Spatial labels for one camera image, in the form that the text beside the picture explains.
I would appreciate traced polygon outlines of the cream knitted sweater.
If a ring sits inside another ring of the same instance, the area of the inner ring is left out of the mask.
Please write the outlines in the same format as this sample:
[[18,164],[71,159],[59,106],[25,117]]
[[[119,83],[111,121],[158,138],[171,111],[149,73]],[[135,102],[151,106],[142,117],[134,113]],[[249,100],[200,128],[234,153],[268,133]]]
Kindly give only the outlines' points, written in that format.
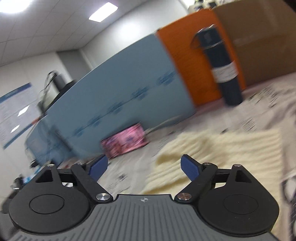
[[219,168],[244,166],[275,199],[280,199],[282,141],[278,130],[240,133],[184,132],[158,153],[143,194],[176,195],[189,183],[181,170],[181,156]]

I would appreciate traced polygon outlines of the smartphone with pink screen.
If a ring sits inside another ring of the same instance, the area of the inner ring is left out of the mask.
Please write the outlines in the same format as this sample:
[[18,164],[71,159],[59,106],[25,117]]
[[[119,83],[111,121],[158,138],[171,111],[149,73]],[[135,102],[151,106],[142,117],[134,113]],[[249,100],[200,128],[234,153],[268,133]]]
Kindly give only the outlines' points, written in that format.
[[100,145],[109,159],[142,148],[148,143],[144,128],[140,123],[100,141]]

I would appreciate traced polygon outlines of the black equipment on box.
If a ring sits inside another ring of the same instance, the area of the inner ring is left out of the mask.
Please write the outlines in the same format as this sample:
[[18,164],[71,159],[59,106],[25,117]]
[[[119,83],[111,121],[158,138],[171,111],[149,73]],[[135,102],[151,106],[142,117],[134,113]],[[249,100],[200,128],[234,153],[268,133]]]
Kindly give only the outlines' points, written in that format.
[[[66,82],[63,75],[58,71],[51,71],[46,77],[44,88],[41,90],[42,97],[38,102],[38,108],[40,109],[41,113],[45,114],[47,110],[76,83],[77,80]],[[57,95],[50,103],[47,103],[48,94],[52,85],[57,90]]]

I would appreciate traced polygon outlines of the printed grey bed sheet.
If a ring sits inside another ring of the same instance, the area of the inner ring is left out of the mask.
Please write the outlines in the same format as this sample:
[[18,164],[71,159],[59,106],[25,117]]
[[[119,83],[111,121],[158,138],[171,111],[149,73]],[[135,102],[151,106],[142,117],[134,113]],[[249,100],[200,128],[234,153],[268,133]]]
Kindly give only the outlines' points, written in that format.
[[219,168],[241,164],[280,206],[273,234],[295,240],[295,74],[252,87],[237,107],[207,104],[147,138],[145,147],[108,162],[99,184],[111,195],[176,195],[189,183],[184,154]]

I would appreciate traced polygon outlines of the light blue cardboard box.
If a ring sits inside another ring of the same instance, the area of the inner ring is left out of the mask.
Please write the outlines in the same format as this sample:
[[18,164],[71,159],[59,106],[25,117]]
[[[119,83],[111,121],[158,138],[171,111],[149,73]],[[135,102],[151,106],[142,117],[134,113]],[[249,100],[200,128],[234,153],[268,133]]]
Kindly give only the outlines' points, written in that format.
[[40,165],[90,158],[100,142],[136,123],[172,125],[195,113],[184,82],[155,35],[115,54],[75,83],[26,139]]

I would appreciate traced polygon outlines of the dark blue vacuum bottle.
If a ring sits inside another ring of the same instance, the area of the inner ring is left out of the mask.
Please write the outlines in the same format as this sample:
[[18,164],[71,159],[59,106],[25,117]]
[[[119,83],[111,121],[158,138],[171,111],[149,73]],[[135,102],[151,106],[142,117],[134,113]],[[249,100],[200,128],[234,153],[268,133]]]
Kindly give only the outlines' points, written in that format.
[[192,38],[191,46],[201,48],[206,55],[211,73],[218,84],[224,102],[228,106],[238,106],[243,96],[238,81],[238,69],[226,49],[226,43],[220,36],[216,25],[202,28]]

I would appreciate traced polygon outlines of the orange cardboard box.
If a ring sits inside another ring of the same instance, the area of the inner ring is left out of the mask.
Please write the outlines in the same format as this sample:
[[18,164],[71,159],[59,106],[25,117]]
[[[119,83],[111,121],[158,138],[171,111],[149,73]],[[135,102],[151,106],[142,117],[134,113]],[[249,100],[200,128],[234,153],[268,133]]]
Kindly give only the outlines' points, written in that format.
[[164,44],[175,63],[195,106],[202,106],[222,97],[218,84],[214,81],[209,60],[199,47],[199,41],[194,40],[194,35],[199,30],[213,24],[225,41],[230,59],[236,64],[238,82],[241,90],[244,90],[246,83],[238,57],[213,10],[203,9],[189,14],[156,32],[156,36]]

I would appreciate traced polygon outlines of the brown cardboard box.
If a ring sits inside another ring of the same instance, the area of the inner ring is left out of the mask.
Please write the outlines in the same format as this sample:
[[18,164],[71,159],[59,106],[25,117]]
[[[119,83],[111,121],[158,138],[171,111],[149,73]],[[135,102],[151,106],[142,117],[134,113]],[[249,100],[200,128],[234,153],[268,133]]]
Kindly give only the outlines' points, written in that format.
[[246,85],[295,72],[295,11],[284,1],[233,1],[213,9]]

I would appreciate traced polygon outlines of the blue wall poster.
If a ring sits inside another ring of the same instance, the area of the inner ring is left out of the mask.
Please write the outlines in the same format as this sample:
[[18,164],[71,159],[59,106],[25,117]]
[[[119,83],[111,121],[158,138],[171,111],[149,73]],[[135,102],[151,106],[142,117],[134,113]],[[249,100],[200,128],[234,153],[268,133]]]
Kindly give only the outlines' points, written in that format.
[[1,145],[6,149],[40,116],[37,95],[30,83],[1,96]]

